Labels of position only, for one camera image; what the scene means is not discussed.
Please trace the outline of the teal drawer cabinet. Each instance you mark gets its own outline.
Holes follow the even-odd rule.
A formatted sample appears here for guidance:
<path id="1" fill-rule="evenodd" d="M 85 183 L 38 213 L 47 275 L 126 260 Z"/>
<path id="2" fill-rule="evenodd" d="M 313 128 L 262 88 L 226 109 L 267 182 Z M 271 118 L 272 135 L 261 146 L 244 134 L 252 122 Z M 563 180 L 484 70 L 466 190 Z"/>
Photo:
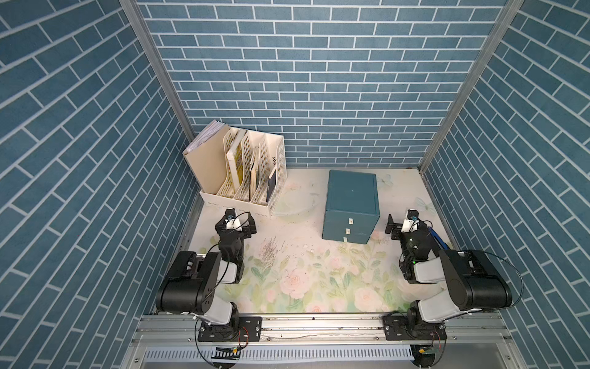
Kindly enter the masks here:
<path id="1" fill-rule="evenodd" d="M 322 239 L 367 244 L 379 219 L 375 174 L 329 172 Z"/>

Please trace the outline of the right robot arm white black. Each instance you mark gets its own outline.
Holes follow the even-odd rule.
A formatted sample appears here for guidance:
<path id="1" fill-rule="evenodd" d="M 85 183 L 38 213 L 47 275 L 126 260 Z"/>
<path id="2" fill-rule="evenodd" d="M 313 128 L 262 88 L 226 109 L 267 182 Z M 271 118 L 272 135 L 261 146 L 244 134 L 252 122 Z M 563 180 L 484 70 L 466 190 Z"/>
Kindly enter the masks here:
<path id="1" fill-rule="evenodd" d="M 489 253 L 451 249 L 430 222 L 419 218 L 417 210 L 408 210 L 402 222 L 394 221 L 389 215 L 385 233 L 400 243 L 398 266 L 405 281 L 446 285 L 436 295 L 410 305 L 409 325 L 434 325 L 461 315 L 506 309 L 515 304 L 510 286 L 490 261 Z"/>

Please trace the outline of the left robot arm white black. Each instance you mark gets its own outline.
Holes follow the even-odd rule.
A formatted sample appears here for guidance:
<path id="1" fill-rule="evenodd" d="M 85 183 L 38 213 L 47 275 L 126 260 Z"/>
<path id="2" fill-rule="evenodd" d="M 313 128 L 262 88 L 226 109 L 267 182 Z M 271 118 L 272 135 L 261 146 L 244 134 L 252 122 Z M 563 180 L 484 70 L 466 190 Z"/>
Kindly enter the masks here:
<path id="1" fill-rule="evenodd" d="M 245 240 L 257 233 L 250 212 L 245 221 L 234 208 L 215 225 L 219 236 L 205 255 L 179 252 L 156 294 L 156 309 L 172 315 L 193 315 L 213 328 L 238 330 L 235 303 L 216 295 L 223 284 L 237 284 L 244 274 Z"/>

